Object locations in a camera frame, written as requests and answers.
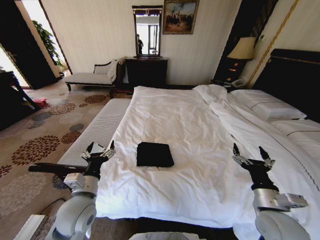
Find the door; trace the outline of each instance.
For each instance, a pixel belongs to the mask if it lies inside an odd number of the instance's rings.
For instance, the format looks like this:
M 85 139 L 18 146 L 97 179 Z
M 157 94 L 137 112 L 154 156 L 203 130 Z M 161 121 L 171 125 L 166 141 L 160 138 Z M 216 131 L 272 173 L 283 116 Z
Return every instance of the door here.
M 31 88 L 55 83 L 56 77 L 13 0 L 1 2 L 0 43 Z

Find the red object on floor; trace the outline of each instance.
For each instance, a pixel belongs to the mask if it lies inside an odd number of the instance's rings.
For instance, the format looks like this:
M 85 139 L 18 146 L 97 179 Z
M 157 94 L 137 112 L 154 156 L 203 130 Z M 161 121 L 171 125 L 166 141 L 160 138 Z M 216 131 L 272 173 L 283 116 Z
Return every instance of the red object on floor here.
M 35 104 L 37 104 L 40 108 L 43 108 L 45 105 L 47 105 L 48 103 L 46 102 L 47 99 L 46 98 L 36 98 L 33 100 L 35 102 Z

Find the black headboard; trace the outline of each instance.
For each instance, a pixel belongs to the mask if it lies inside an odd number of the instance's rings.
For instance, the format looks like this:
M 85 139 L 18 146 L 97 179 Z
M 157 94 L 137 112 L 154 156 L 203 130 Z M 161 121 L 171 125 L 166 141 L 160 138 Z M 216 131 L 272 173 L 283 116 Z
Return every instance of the black headboard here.
M 320 52 L 274 49 L 252 88 L 281 99 L 320 123 Z

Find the wall trim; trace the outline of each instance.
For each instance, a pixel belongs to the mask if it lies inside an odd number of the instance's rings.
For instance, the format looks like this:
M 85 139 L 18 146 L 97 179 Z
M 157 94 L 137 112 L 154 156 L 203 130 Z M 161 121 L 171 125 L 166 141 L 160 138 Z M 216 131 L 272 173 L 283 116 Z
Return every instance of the wall trim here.
M 288 19 L 290 18 L 291 14 L 293 13 L 293 11 L 295 10 L 297 4 L 298 4 L 299 0 L 295 0 L 295 2 L 292 4 L 289 12 L 286 14 L 284 20 L 282 21 L 281 25 L 279 26 L 278 30 L 276 31 L 275 35 L 273 36 L 273 39 L 271 40 L 270 44 L 268 45 L 267 49 L 265 50 L 263 56 L 261 57 L 259 63 L 257 64 L 257 66 L 255 67 L 251 77 L 249 78 L 249 81 L 247 83 L 247 88 L 251 89 L 252 86 L 255 84 L 255 82 L 253 82 L 253 79 L 255 77 L 255 75 L 257 74 L 259 68 L 261 67 L 262 63 L 264 62 L 265 58 L 267 57 L 268 53 L 270 52 L 271 48 L 273 47 L 273 45 L 275 44 L 279 34 L 281 33 L 282 29 L 284 28 L 284 26 L 286 25 Z

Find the white duvet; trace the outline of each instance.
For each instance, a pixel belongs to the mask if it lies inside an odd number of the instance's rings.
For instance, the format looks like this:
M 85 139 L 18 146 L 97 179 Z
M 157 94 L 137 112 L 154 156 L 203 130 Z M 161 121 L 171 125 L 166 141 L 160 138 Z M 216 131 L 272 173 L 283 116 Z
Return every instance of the white duvet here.
M 252 181 L 232 160 L 235 142 L 246 157 L 260 159 L 258 146 L 269 152 L 276 160 L 271 179 L 281 192 L 305 196 L 310 207 L 295 209 L 294 216 L 314 239 L 319 236 L 319 169 L 313 168 L 303 150 L 295 149 L 224 88 L 136 87 L 113 140 L 116 154 L 101 167 L 98 217 L 233 227 L 239 239 L 258 239 Z M 137 167 L 140 142 L 169 144 L 174 166 Z

